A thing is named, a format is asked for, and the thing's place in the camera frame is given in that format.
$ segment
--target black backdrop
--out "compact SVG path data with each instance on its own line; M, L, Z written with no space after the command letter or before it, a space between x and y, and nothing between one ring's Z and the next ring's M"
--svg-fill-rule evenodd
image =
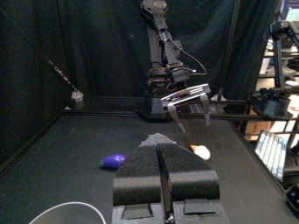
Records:
M143 96L150 69L146 23L131 0L3 0L0 2L0 161L6 160L62 112L71 89L42 51L85 95ZM170 0L167 23L185 50L209 75L218 93L235 0ZM241 0L225 96L246 99L254 91L266 48L263 40L278 0ZM198 68L187 57L185 64Z

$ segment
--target black panel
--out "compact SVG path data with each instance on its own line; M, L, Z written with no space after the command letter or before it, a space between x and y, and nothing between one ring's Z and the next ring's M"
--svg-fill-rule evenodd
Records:
M10 0L0 7L2 163L62 112L71 89L43 57L69 74L55 1Z

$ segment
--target purple object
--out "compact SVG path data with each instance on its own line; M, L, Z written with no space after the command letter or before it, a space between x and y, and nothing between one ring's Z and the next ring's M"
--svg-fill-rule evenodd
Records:
M126 159L127 157L123 154L113 154L101 160L99 167L118 168Z

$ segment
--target black fabric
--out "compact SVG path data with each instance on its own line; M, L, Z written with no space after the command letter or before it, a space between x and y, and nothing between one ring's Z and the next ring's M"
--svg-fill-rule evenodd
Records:
M81 89L86 95L143 96L151 63L146 22L139 16L142 1L61 2ZM207 76L191 78L190 85L209 82L213 94L221 87L235 2L167 1L173 37L209 70ZM263 37L277 2L241 0L225 83L229 98L245 99L255 90L268 43ZM182 56L182 61L201 71L187 56Z
M278 0L241 1L225 95L245 100L255 91L268 45L268 27L274 22Z
M9 0L0 7L2 163L65 109L71 89L31 44L67 74L57 3Z

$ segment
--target black table surface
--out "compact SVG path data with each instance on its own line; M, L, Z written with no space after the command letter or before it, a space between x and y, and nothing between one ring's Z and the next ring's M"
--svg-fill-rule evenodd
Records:
M154 133L185 148L209 147L231 224L298 223L276 180L230 123L213 120L206 127L203 120L182 122L185 134L174 122L63 115L0 178L0 223L29 223L71 201L90 203L111 222L117 171L99 169L99 160L114 153L129 156Z

